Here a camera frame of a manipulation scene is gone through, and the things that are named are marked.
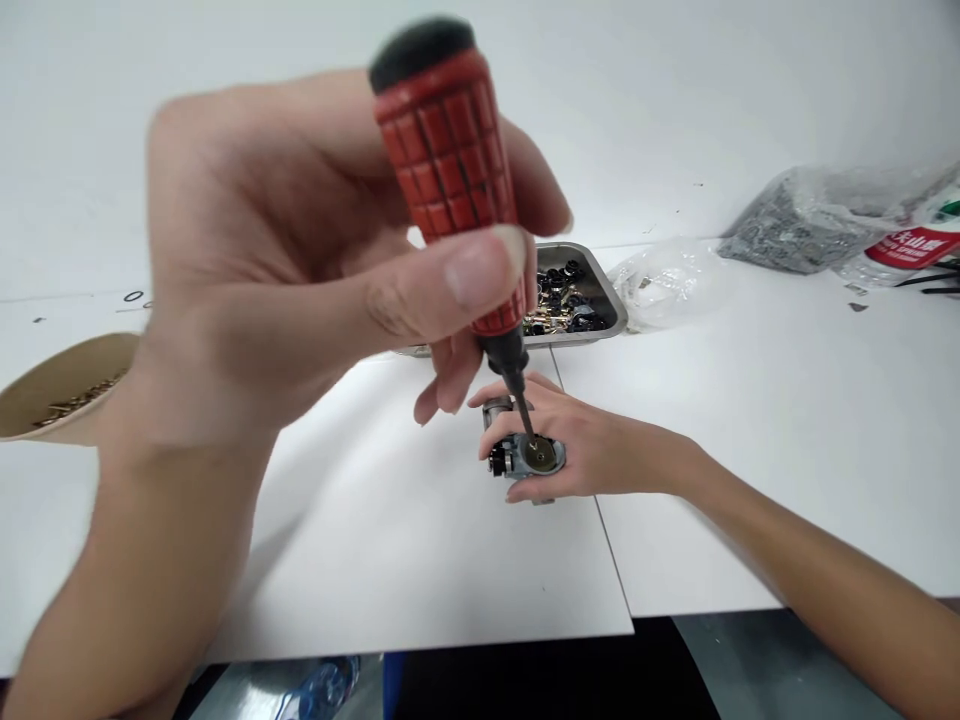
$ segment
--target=white wall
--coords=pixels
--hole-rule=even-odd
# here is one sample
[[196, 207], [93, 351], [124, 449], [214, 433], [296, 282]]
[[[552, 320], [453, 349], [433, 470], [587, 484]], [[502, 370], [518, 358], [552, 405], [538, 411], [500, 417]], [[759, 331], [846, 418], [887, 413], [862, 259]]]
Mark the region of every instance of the white wall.
[[142, 284], [142, 143], [166, 97], [363, 64], [436, 9], [592, 246], [723, 232], [803, 162], [960, 156], [951, 0], [3, 0], [0, 300]]

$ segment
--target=red screwdriver handle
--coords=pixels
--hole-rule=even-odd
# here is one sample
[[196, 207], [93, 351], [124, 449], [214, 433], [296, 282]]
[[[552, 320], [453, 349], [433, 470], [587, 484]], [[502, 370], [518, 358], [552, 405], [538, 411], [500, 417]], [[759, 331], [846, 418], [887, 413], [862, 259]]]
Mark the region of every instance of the red screwdriver handle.
[[[432, 20], [394, 38], [370, 70], [374, 115], [390, 162], [429, 244], [497, 223], [517, 223], [490, 68], [464, 22]], [[476, 320], [502, 335], [523, 321], [525, 279], [510, 300]]]

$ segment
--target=hand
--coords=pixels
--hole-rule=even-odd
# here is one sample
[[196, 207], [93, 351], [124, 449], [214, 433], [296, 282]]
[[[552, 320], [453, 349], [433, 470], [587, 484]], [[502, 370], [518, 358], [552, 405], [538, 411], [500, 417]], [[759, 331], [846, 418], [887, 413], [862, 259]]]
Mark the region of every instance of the hand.
[[[509, 395], [506, 386], [495, 382], [467, 404], [480, 407], [501, 395]], [[534, 408], [534, 431], [562, 442], [567, 459], [556, 475], [514, 483], [507, 502], [634, 492], [684, 495], [698, 475], [716, 465], [690, 438], [580, 402], [540, 373], [527, 375], [526, 398]], [[480, 459], [510, 433], [522, 432], [516, 412], [500, 413], [480, 438]]]
[[[167, 104], [148, 143], [154, 310], [124, 381], [146, 432], [178, 446], [276, 433], [361, 358], [430, 343], [415, 417], [456, 411], [481, 361], [467, 325], [509, 297], [536, 255], [498, 226], [416, 251], [360, 71]], [[506, 120], [524, 228], [570, 209]]]

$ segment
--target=plastic bag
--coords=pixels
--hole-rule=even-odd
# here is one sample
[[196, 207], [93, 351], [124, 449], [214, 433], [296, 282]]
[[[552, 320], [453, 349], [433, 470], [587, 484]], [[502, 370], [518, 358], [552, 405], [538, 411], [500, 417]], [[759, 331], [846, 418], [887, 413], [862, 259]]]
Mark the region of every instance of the plastic bag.
[[627, 331], [674, 327], [720, 307], [733, 286], [716, 240], [673, 238], [644, 247], [607, 273], [627, 309]]
[[717, 252], [774, 270], [820, 272], [889, 233], [923, 225], [929, 199], [958, 169], [791, 168], [764, 189]]

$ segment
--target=black screwdriver cap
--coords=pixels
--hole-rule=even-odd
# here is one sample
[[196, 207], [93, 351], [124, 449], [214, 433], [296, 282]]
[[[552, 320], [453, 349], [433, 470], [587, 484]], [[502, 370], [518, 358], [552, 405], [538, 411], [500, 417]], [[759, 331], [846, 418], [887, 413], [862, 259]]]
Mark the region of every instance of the black screwdriver cap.
[[454, 55], [476, 47], [470, 24], [454, 18], [424, 20], [401, 30], [370, 66], [370, 87], [384, 90]]

